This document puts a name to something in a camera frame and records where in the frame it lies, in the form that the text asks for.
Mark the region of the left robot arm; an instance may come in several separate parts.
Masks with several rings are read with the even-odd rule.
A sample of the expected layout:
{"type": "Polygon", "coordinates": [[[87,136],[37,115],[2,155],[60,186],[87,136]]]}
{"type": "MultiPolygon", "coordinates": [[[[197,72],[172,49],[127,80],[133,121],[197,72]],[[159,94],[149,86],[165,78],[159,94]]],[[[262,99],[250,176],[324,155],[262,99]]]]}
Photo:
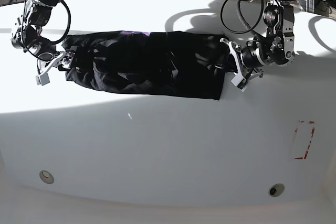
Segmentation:
{"type": "Polygon", "coordinates": [[[251,33],[253,39],[246,41],[245,47],[225,38],[220,41],[229,47],[236,65],[231,82],[239,90],[245,91],[252,79],[263,77],[262,67],[271,64],[285,66],[294,61],[295,16],[290,3],[296,0],[260,0],[258,20],[262,20],[267,27],[265,36],[256,32],[255,25],[251,26],[244,18],[241,1],[236,0],[236,13],[245,27],[242,33],[251,33]]]}

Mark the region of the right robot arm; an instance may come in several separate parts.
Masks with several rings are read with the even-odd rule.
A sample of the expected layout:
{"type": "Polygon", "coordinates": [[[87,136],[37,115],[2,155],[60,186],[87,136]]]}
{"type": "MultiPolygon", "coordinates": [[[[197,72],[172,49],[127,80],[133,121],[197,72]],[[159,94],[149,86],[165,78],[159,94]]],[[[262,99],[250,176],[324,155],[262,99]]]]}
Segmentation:
{"type": "Polygon", "coordinates": [[[44,86],[50,82],[48,71],[55,67],[60,71],[69,70],[75,62],[77,46],[57,51],[56,45],[63,42],[70,31],[71,13],[64,0],[24,0],[23,13],[12,30],[11,42],[14,48],[22,49],[34,56],[37,61],[36,82],[44,86]],[[61,3],[66,9],[67,27],[58,40],[51,41],[41,35],[43,27],[51,17],[52,9],[61,3]]]}

